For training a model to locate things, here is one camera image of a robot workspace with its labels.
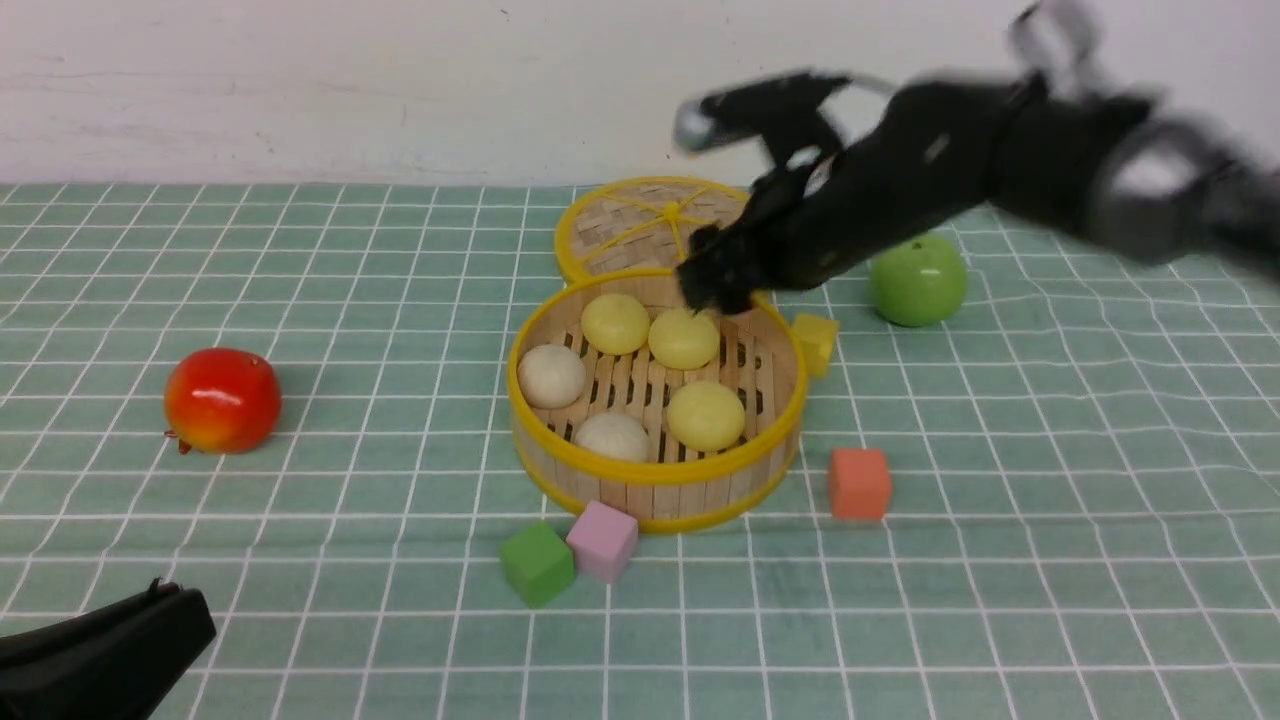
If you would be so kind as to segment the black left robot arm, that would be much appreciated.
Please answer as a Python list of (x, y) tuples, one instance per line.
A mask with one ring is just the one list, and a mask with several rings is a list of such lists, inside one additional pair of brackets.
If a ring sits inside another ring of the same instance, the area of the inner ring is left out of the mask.
[(147, 719), (212, 643), (205, 594), (148, 588), (1, 642), (4, 719)]

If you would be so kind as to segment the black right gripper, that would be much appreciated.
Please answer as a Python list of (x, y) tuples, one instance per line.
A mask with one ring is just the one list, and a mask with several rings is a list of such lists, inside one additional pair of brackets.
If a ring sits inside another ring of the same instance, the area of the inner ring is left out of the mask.
[(694, 231), (676, 270), (694, 310), (745, 313), (756, 291), (813, 290), (986, 199), (997, 85), (906, 85), (832, 158), (758, 177), (739, 218)]

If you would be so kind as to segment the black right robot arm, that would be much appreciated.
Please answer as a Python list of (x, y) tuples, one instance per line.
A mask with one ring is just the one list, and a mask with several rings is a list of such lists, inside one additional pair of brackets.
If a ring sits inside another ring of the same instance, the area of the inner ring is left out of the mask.
[(1276, 170), (1111, 83), (1083, 3), (1033, 3), (1009, 36), (1025, 68), (1009, 79), (796, 70), (682, 104), (682, 151), (756, 138), (772, 161), (736, 220), (691, 233), (685, 304), (745, 313), (983, 204), (1142, 266), (1215, 256), (1277, 279)]

